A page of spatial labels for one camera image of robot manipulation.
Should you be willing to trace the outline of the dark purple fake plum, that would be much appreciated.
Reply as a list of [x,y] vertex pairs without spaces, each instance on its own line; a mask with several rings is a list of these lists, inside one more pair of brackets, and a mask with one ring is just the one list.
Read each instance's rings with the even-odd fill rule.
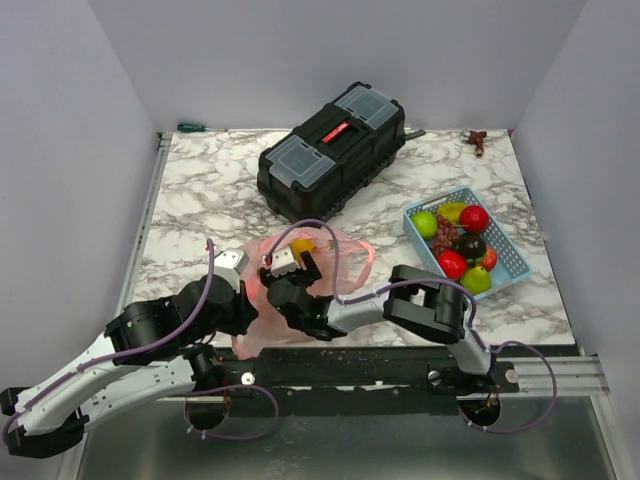
[[466,260],[475,261],[482,259],[487,245],[480,235],[467,232],[459,236],[455,250]]

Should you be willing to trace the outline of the pink plastic bag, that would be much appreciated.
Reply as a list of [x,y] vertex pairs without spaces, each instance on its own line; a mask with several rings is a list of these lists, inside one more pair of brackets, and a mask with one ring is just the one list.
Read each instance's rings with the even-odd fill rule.
[[245,334],[232,338],[241,360],[266,347],[342,335],[328,325],[328,310],[336,296],[362,288],[375,259],[375,249],[344,231],[318,224],[297,226],[240,246],[249,256],[241,275],[258,317]]

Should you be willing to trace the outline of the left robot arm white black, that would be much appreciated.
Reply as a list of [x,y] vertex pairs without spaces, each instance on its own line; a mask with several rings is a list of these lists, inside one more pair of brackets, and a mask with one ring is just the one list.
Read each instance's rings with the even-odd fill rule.
[[9,454],[53,457],[121,411],[167,395],[214,393],[225,373],[202,338],[244,334],[257,316],[244,281],[231,285],[220,276],[129,304],[65,367],[72,376],[64,383],[2,392],[1,410],[14,424],[3,435]]

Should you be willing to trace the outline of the green fake apple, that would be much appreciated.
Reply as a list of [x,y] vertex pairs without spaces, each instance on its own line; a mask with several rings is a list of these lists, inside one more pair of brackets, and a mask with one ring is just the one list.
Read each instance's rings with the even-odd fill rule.
[[410,219],[416,231],[423,239],[431,239],[437,233],[438,220],[434,214],[428,211],[420,211],[413,214]]

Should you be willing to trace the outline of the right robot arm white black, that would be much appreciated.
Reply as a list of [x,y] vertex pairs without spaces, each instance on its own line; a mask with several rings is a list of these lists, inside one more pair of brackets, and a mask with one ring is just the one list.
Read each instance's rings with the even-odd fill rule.
[[267,301],[291,329],[331,341],[389,321],[446,346],[467,389],[480,392],[496,380],[492,353],[473,329],[476,298],[453,280],[397,265],[389,281],[370,293],[314,296],[308,289],[321,279],[321,273],[311,254],[304,252],[296,261],[283,249],[265,259],[259,277],[267,288]]

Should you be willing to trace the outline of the red fake grapes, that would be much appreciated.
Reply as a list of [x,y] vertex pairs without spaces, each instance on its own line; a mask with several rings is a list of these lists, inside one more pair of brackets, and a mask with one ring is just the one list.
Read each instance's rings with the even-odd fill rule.
[[455,225],[442,215],[436,216],[437,228],[430,245],[431,252],[438,257],[447,250],[452,250],[459,239]]

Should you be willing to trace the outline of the yellow fake lemon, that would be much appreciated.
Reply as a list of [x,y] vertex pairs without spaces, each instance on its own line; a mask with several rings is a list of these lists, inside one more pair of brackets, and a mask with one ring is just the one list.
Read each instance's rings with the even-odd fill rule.
[[459,223],[459,217],[467,204],[461,202],[449,202],[440,205],[437,209],[437,215],[442,216],[453,224]]

